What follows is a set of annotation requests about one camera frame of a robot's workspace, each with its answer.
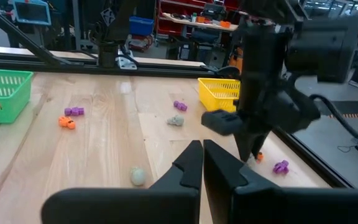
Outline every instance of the black mat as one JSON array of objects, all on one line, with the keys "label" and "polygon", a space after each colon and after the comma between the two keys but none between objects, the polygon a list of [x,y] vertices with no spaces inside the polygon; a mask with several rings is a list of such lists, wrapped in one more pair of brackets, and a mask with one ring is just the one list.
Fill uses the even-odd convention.
[{"label": "black mat", "polygon": [[[327,106],[321,101],[315,101],[316,106],[320,110],[320,113],[325,116],[331,116],[332,113],[328,110]],[[332,101],[336,108],[342,115],[346,115],[350,118],[350,114],[356,114],[358,117],[358,101]]]}]

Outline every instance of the metal frame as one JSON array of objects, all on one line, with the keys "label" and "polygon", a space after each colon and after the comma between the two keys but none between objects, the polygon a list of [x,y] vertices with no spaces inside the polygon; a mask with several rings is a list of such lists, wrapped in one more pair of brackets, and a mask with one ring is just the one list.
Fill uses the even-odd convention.
[{"label": "metal frame", "polygon": [[[86,73],[106,75],[129,75],[144,77],[170,77],[170,78],[215,78],[213,72],[203,67],[186,65],[164,65],[152,63],[140,63],[137,70],[121,70],[120,68],[104,68],[98,66],[95,58],[75,59],[60,58],[52,55],[43,47],[37,46],[15,27],[6,18],[0,15],[0,28],[11,34],[25,48],[34,55],[2,54],[0,53],[0,69],[30,70],[33,72],[57,72],[57,73]],[[315,172],[317,172],[329,185],[333,187],[353,186],[335,170],[329,167],[321,158],[303,145],[296,137],[280,130],[274,133],[291,150],[301,157]]]}]

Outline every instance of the wooden table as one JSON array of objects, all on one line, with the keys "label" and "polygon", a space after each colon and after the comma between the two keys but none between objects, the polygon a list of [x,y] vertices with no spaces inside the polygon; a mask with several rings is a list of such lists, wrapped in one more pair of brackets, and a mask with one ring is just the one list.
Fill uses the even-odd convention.
[{"label": "wooden table", "polygon": [[205,24],[205,23],[201,23],[201,22],[191,22],[186,19],[174,18],[171,16],[171,14],[165,13],[165,12],[163,12],[162,15],[174,23],[183,24],[183,25],[187,25],[187,26],[204,27],[204,28],[216,29],[216,30],[221,30],[221,31],[226,31],[226,32],[235,31],[238,27],[238,25],[235,25],[235,24],[231,24],[229,28],[225,28],[225,27],[222,27],[222,26],[219,26],[216,24]]},{"label": "wooden table", "polygon": [[[22,49],[0,52],[29,54]],[[180,113],[174,100],[188,105],[181,128],[165,122]],[[74,106],[85,108],[84,116],[74,118],[76,129],[59,127],[64,108]],[[239,157],[233,137],[200,125],[203,112],[197,80],[35,73],[29,104],[15,123],[0,125],[0,223],[39,223],[43,202],[61,189],[133,187],[129,173],[134,166],[146,171],[148,187],[194,139],[212,139]],[[251,167],[276,184],[329,187],[273,133],[262,152],[263,162]],[[272,167],[283,159],[290,172],[274,175]],[[200,219],[212,223],[204,187]]]}]

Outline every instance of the monitor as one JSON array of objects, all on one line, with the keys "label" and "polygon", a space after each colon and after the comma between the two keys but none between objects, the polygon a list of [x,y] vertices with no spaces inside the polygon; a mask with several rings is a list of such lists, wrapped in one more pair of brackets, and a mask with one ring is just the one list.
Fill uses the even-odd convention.
[{"label": "monitor", "polygon": [[207,17],[208,19],[220,21],[226,16],[226,8],[218,4],[206,3],[201,15]]},{"label": "monitor", "polygon": [[26,24],[50,26],[49,6],[40,0],[14,0],[16,21]]}]

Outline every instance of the small toy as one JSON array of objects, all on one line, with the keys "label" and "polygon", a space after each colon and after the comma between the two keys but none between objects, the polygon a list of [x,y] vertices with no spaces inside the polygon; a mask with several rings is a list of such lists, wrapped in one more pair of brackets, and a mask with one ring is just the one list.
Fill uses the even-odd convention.
[{"label": "small toy", "polygon": [[257,158],[256,158],[256,163],[259,164],[260,162],[262,162],[263,159],[264,159],[263,153],[258,152],[258,156],[257,156]]},{"label": "small toy", "polygon": [[184,122],[185,122],[185,118],[180,115],[176,115],[167,120],[167,124],[176,125],[176,126],[183,126]]},{"label": "small toy", "polygon": [[186,104],[180,103],[180,102],[177,101],[177,100],[175,100],[175,101],[173,102],[173,106],[176,107],[176,108],[178,108],[178,109],[181,110],[181,111],[186,111],[186,110],[187,110]]},{"label": "small toy", "polygon": [[61,116],[59,117],[59,126],[68,129],[75,129],[75,122],[69,117]]},{"label": "small toy", "polygon": [[221,27],[230,28],[231,23],[226,21],[221,21]]},{"label": "small toy", "polygon": [[133,167],[131,170],[131,182],[135,186],[144,185],[146,182],[146,174],[144,170],[138,167]]},{"label": "small toy", "polygon": [[273,172],[276,174],[284,173],[287,174],[290,170],[288,169],[288,161],[283,160],[282,162],[278,162],[274,165]]},{"label": "small toy", "polygon": [[78,107],[74,107],[74,108],[71,109],[71,115],[72,116],[80,115],[80,112],[78,111]]},{"label": "small toy", "polygon": [[66,115],[66,116],[70,116],[70,115],[71,115],[71,108],[66,108],[66,109],[65,109],[65,115]]},{"label": "small toy", "polygon": [[79,116],[79,115],[84,115],[85,110],[84,108],[78,108],[78,107],[74,107],[74,108],[66,108],[65,109],[65,115],[66,116]]}]

